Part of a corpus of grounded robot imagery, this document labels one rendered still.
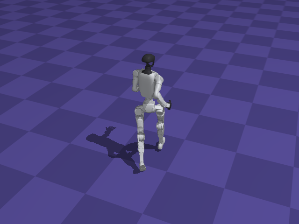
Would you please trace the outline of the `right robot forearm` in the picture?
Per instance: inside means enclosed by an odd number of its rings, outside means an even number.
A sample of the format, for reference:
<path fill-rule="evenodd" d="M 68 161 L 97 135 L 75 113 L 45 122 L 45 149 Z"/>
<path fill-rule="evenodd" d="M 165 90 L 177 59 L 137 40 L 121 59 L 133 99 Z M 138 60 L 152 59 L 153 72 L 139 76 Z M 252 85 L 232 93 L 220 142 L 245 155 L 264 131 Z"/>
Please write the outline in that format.
<path fill-rule="evenodd" d="M 162 107 L 164 107 L 164 108 L 166 108 L 166 107 L 170 107 L 170 104 L 168 104 L 168 103 L 166 103 L 165 101 L 164 101 L 164 99 L 163 99 L 163 97 L 162 97 L 162 95 L 160 94 L 160 93 L 158 93 L 157 94 L 157 97 L 158 97 L 158 99 L 157 99 L 157 102 L 162 106 Z"/>

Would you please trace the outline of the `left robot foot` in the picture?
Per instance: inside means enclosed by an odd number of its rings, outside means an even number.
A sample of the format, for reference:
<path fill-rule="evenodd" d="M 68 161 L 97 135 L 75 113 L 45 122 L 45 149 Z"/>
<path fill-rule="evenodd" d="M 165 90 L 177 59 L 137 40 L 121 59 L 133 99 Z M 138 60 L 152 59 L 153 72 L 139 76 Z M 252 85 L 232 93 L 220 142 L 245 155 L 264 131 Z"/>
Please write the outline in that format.
<path fill-rule="evenodd" d="M 146 170 L 146 167 L 145 167 L 145 165 L 144 165 L 144 162 L 143 161 L 141 161 L 140 163 L 139 163 L 139 169 L 140 169 L 140 171 L 145 171 Z"/>

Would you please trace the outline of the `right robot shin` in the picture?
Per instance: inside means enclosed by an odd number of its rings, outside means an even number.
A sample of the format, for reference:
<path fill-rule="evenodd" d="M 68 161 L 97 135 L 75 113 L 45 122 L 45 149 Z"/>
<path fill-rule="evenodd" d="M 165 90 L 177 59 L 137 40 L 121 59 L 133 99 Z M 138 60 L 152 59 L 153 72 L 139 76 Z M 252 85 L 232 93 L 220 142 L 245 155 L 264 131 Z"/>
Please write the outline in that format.
<path fill-rule="evenodd" d="M 163 143 L 163 135 L 164 135 L 164 123 L 162 123 L 161 130 L 157 129 L 157 134 L 159 137 L 159 144 Z"/>

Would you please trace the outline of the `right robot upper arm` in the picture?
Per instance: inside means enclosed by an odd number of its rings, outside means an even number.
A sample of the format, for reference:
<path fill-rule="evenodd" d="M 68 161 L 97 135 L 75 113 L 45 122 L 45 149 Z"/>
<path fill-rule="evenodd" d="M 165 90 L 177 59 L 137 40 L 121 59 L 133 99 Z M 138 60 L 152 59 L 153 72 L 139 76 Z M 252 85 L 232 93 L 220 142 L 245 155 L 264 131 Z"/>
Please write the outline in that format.
<path fill-rule="evenodd" d="M 155 83 L 155 88 L 154 88 L 154 94 L 152 95 L 152 97 L 154 99 L 158 99 L 157 94 L 161 90 L 162 83 L 163 83 L 164 79 L 159 74 L 156 74 L 155 81 L 156 81 L 156 83 Z"/>

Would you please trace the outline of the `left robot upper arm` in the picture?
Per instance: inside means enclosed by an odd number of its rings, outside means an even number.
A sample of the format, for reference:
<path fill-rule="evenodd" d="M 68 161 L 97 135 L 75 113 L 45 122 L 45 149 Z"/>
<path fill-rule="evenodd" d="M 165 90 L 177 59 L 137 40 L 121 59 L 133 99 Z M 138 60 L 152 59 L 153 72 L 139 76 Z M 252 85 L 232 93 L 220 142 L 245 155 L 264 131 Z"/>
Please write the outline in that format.
<path fill-rule="evenodd" d="M 139 91 L 139 86 L 138 85 L 138 72 L 140 69 L 137 69 L 135 71 L 133 71 L 133 81 L 132 81 L 132 91 L 134 92 L 138 92 Z"/>

